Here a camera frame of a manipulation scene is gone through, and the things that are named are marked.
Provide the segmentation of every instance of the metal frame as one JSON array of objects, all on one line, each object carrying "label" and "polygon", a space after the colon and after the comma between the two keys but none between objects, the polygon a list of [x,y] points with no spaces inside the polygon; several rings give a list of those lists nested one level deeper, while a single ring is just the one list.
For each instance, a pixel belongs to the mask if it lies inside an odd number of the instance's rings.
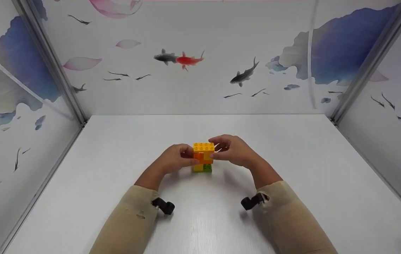
[{"label": "metal frame", "polygon": [[368,56],[361,65],[356,77],[345,92],[343,99],[332,113],[330,119],[334,124],[339,125],[340,122],[343,120],[344,115],[352,106],[363,88],[366,86],[371,76],[378,68],[379,64],[382,62],[382,59],[384,59],[385,55],[390,50],[393,43],[400,34],[401,3],[399,4],[399,8],[396,10],[394,16],[389,21],[389,25],[387,25],[382,31],[370,53],[368,53]]},{"label": "metal frame", "polygon": [[33,5],[32,0],[12,0],[15,9],[23,19],[28,32],[35,42],[45,64],[47,65],[55,83],[58,85],[62,93],[62,97],[66,101],[72,114],[76,117],[80,127],[83,127],[87,122],[86,114],[78,102],[74,94],[73,88],[70,85],[68,78],[62,70],[60,61],[56,56],[55,50],[52,47],[49,37],[43,28],[41,18]]}]

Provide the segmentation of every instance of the yellow lego brick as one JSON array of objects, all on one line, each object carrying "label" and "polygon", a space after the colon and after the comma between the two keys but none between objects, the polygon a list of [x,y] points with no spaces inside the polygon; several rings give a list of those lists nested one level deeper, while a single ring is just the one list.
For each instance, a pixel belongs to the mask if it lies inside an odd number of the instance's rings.
[{"label": "yellow lego brick", "polygon": [[193,166],[194,172],[202,172],[203,171],[203,164],[197,164]]},{"label": "yellow lego brick", "polygon": [[213,143],[194,143],[194,152],[214,152]]}]

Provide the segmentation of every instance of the stacked lego bricks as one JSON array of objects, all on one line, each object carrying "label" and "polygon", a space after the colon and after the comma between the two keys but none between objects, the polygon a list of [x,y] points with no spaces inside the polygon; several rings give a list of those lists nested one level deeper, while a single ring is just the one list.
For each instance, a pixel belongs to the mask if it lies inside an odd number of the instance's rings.
[{"label": "stacked lego bricks", "polygon": [[214,153],[213,143],[194,143],[194,159],[199,160],[199,164],[193,166],[193,172],[212,172],[213,159],[210,154]]}]

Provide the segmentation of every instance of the wallpaper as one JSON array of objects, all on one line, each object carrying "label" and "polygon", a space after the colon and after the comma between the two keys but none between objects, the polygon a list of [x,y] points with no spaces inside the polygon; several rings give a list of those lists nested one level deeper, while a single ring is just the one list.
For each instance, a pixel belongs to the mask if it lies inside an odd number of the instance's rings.
[{"label": "wallpaper", "polygon": [[330,114],[398,2],[34,5],[89,115]]},{"label": "wallpaper", "polygon": [[77,130],[24,22],[0,1],[0,246]]},{"label": "wallpaper", "polygon": [[401,196],[401,34],[339,128]]}]

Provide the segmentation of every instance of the pink petal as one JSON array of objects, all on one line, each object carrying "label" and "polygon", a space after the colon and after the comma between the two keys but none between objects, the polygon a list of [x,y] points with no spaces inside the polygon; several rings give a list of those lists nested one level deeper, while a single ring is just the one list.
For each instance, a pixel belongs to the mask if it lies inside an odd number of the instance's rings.
[{"label": "pink petal", "polygon": [[118,5],[110,0],[89,0],[94,8],[104,16],[113,19],[124,19],[141,8],[141,1],[129,1],[128,5]]},{"label": "pink petal", "polygon": [[380,81],[387,81],[389,78],[385,77],[380,71],[376,70],[371,76],[370,81],[372,82],[380,82]]},{"label": "pink petal", "polygon": [[93,68],[101,61],[101,58],[70,58],[63,66],[64,68],[73,69],[74,71],[84,71],[85,69]]},{"label": "pink petal", "polygon": [[120,47],[123,49],[133,48],[134,46],[140,45],[141,43],[135,40],[121,40],[117,42],[116,47]]}]

